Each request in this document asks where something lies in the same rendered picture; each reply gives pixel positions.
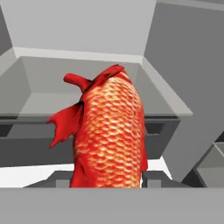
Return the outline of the grey fridge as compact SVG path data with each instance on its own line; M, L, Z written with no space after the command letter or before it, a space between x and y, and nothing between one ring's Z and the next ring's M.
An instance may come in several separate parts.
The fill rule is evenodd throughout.
M0 54L12 47L145 57L192 111L159 158L175 180L224 131L224 4L0 0Z

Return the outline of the red orange scaly fish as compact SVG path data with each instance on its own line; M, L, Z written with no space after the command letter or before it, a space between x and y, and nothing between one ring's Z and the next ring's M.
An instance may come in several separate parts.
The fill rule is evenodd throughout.
M140 186L148 169L144 105L125 68L110 66L89 80L67 73L64 81L79 87L74 105L52 115L51 146L73 137L72 188Z

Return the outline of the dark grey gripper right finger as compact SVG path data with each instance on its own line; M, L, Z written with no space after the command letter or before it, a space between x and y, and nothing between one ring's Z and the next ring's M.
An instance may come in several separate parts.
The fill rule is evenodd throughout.
M143 171L142 187L146 188L187 188L187 185L170 179L163 171Z

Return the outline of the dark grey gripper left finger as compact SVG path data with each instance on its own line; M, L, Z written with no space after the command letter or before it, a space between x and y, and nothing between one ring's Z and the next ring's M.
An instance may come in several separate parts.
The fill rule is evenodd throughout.
M26 188L68 188L72 176L72 171L55 171L47 179L27 185Z

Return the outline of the clear glass fridge shelf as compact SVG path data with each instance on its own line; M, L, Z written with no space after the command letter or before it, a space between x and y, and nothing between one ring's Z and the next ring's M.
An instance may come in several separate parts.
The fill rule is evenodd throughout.
M116 63L126 67L147 116L193 114L143 56L22 47L12 47L0 54L0 114L49 116L81 96L78 88L62 81L65 73L92 79Z

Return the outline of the dark grey fridge drawer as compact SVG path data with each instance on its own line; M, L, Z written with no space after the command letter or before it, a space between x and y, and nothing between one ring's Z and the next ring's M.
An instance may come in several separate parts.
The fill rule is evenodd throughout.
M145 117L148 159L161 158L179 123L176 115ZM72 164L73 138L50 149L53 129L45 117L0 116L0 168Z

